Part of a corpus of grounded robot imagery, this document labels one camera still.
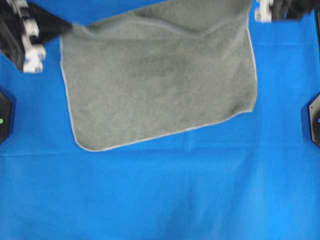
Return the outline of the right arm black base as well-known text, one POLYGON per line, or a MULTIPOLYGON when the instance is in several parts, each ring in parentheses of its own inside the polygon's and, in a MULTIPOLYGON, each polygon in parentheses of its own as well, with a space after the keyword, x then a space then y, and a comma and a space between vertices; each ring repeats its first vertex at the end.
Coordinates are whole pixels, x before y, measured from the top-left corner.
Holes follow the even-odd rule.
POLYGON ((303 141, 320 147, 320 93, 314 95, 301 109, 303 141))

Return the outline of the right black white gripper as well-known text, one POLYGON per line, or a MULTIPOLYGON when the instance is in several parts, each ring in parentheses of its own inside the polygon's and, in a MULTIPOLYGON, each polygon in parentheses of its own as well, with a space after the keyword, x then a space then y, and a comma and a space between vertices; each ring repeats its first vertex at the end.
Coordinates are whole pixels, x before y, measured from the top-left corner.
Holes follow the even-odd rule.
POLYGON ((315 9, 314 0, 256 0, 254 18, 259 23, 299 21, 315 9))

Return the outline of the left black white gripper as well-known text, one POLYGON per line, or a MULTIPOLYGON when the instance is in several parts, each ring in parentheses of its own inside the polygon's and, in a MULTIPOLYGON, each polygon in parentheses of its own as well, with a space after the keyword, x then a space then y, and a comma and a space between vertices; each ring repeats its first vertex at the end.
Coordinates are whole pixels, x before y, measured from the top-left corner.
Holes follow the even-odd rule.
POLYGON ((0 52, 23 73, 40 73, 46 50, 32 40, 52 40, 69 33, 73 25, 33 2, 0 2, 0 52))

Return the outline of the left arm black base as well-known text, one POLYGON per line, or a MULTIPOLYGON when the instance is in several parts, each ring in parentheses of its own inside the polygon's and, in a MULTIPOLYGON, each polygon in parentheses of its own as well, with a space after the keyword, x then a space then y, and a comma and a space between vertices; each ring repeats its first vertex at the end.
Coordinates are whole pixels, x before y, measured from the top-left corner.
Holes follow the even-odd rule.
POLYGON ((2 145, 14 132, 16 97, 0 87, 0 144, 2 145))

